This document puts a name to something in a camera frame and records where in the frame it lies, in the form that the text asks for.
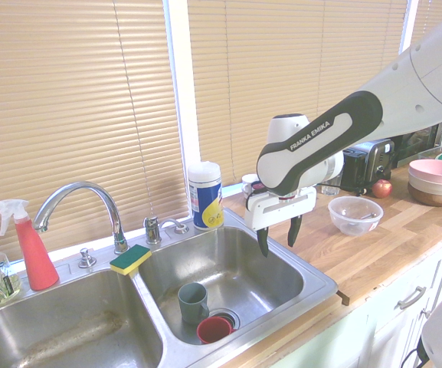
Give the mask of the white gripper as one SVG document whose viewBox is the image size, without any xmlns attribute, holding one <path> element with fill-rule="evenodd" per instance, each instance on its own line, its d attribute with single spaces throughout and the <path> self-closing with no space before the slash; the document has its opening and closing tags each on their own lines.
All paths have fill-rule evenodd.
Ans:
<svg viewBox="0 0 442 368">
<path fill-rule="evenodd" d="M 290 219 L 287 244 L 292 248 L 300 231 L 302 215 L 315 208 L 316 198 L 314 187 L 299 189 L 293 198 L 288 199 L 268 191 L 252 192 L 247 197 L 244 223 L 251 230 L 257 231 L 257 242 L 265 258 L 269 254 L 268 227 Z"/>
</svg>

